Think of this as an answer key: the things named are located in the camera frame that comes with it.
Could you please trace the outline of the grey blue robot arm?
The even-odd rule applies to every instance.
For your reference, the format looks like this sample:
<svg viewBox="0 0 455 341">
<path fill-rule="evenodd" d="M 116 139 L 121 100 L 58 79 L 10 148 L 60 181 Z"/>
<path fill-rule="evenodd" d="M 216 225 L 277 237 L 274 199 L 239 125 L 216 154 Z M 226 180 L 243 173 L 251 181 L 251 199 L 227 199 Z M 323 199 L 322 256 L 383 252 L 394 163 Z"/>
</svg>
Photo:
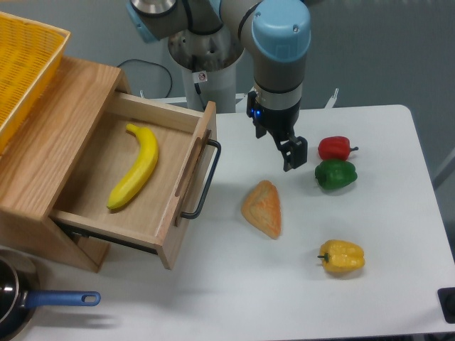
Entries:
<svg viewBox="0 0 455 341">
<path fill-rule="evenodd" d="M 180 66 L 188 106 L 235 107 L 235 64 L 253 59 L 246 113 L 257 137 L 269 134 L 289 171 L 307 160 L 294 133 L 299 117 L 311 18 L 303 1 L 128 1 L 127 12 L 147 43 L 167 40 Z"/>
</svg>

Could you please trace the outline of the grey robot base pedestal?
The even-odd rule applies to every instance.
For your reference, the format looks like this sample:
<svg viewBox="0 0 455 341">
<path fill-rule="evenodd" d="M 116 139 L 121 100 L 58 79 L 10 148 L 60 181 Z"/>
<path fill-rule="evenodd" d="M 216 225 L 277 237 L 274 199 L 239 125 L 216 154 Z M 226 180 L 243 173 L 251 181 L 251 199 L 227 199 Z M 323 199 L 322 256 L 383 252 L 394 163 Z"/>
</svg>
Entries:
<svg viewBox="0 0 455 341">
<path fill-rule="evenodd" d="M 235 111 L 236 64 L 244 48 L 226 26 L 210 35 L 178 32 L 168 39 L 168 51 L 181 68 L 189 109 L 203 111 L 214 102 L 218 113 Z"/>
</svg>

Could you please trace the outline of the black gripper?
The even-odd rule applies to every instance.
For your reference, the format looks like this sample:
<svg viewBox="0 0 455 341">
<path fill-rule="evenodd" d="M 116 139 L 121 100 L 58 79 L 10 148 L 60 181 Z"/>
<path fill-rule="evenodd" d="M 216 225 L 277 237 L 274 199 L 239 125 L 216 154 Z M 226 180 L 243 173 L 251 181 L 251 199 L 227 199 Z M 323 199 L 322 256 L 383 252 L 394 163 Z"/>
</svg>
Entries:
<svg viewBox="0 0 455 341">
<path fill-rule="evenodd" d="M 255 136 L 262 138 L 269 133 L 273 137 L 284 159 L 285 172 L 304 165 L 307 162 L 307 140 L 294 133 L 300 101 L 286 109 L 270 109 L 258 100 L 259 95 L 255 91 L 247 94 L 246 114 L 255 126 Z"/>
</svg>

